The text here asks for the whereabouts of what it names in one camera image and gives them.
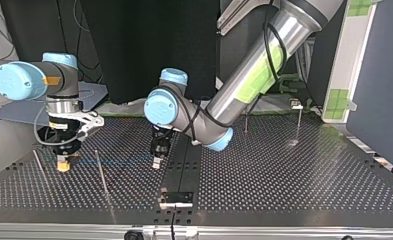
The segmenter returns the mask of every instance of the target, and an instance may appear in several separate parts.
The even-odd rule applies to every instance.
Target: green tape
[[[349,90],[347,89],[331,89],[324,118],[335,120],[343,119],[346,109],[348,108],[348,97]]]
[[[270,46],[270,50],[274,67],[278,70],[283,58],[281,48]],[[259,93],[266,93],[274,83],[275,80],[268,65],[267,53],[264,52],[246,75],[245,82],[238,91],[236,99],[249,104]]]
[[[372,0],[351,0],[349,5],[348,16],[367,16],[370,8],[373,5]]]

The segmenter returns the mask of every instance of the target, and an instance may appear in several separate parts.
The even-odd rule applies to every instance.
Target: sticker
[[[68,129],[68,124],[60,124],[60,123],[49,122],[49,127],[50,128],[54,128],[54,129],[66,130],[66,129]]]
[[[61,81],[60,77],[44,77],[43,82],[48,86],[57,86]]]
[[[276,70],[280,69],[282,62],[282,51],[278,46],[271,46],[271,57]],[[267,60],[267,52],[264,52],[246,75],[245,83],[237,93],[236,99],[249,104],[259,93],[266,93],[274,83],[275,79]]]

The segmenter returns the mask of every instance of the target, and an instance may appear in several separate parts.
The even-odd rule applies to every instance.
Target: perforated metal table
[[[393,174],[304,115],[251,117],[217,153],[175,136],[169,159],[152,168],[150,124],[108,118],[68,173],[30,154],[0,173],[0,223],[222,227],[393,228]],[[100,151],[109,197],[94,150]],[[161,209],[163,192],[193,192],[192,208]]]

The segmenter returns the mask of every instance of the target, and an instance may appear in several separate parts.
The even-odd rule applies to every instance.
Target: black curtain
[[[188,98],[212,97],[219,0],[81,0],[110,98],[146,97],[165,67],[186,71]]]

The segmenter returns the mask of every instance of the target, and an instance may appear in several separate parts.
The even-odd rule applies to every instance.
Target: light blue joint cap
[[[224,136],[218,139],[218,141],[209,144],[206,147],[217,152],[224,150],[227,147],[228,143],[230,143],[231,139],[233,138],[233,133],[234,133],[233,129],[229,128],[227,132],[224,134]]]
[[[45,74],[26,62],[0,65],[0,94],[11,100],[28,100],[41,97],[47,91]]]
[[[155,125],[168,125],[177,118],[177,101],[167,90],[156,89],[149,94],[146,100],[144,114]]]
[[[178,83],[187,86],[187,73],[176,68],[165,68],[161,72],[161,80]]]
[[[67,53],[43,53],[42,62],[60,63],[78,70],[77,58]]]

